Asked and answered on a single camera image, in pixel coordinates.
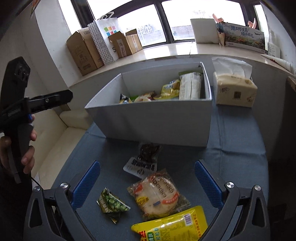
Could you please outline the person's left hand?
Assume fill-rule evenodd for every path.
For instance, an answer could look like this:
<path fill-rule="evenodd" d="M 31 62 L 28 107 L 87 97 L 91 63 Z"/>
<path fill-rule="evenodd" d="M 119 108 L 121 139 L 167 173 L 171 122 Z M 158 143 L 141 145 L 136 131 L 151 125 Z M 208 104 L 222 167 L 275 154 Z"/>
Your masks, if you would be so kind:
<path fill-rule="evenodd" d="M 34 146 L 29 146 L 27 152 L 21 158 L 21 164 L 23 165 L 23 172 L 25 174 L 29 174 L 34 167 L 34 153 Z M 14 172 L 15 168 L 12 157 L 11 139 L 7 136 L 1 136 L 1 164 L 11 173 Z"/>

